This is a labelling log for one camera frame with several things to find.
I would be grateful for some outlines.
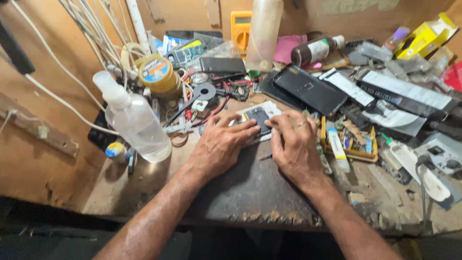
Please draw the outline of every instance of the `purple bottle cap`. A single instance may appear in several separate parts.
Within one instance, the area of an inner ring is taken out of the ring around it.
[[[396,40],[402,40],[404,39],[409,33],[411,32],[411,29],[407,27],[400,27],[396,30],[396,32],[393,34],[393,38]]]

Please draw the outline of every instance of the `gray device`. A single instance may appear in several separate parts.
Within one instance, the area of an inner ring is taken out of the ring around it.
[[[434,132],[415,150],[419,155],[430,154],[433,164],[445,174],[462,170],[462,142],[440,132]]]

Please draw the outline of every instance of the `hand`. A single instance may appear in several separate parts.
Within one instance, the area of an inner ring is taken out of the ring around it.
[[[273,160],[281,172],[302,191],[319,184],[324,172],[316,150],[316,123],[297,111],[285,111],[265,121],[271,129]],[[285,144],[282,145],[280,130]]]
[[[188,164],[203,174],[208,182],[223,174],[237,162],[242,147],[260,132],[256,120],[228,127],[232,120],[239,120],[239,114],[224,114],[210,118],[202,137],[196,145]]]

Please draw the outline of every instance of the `white pipe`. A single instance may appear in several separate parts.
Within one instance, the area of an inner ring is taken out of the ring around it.
[[[138,42],[143,47],[143,50],[149,55],[151,49],[149,48],[149,42],[147,40],[146,30],[144,28],[143,20],[141,20],[141,14],[138,10],[138,4],[136,0],[127,0],[128,11],[132,18],[133,26],[135,27],[136,37]]]

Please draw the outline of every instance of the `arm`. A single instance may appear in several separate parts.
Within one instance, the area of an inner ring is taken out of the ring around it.
[[[329,226],[344,256],[359,259],[401,259],[383,238],[359,217],[323,172],[316,150],[316,124],[296,111],[265,122],[273,127],[273,160],[313,203]],[[285,145],[276,129],[282,132]]]
[[[228,127],[240,117],[211,118],[187,163],[94,259],[156,259],[199,190],[234,165],[246,141],[260,131],[255,120]]]

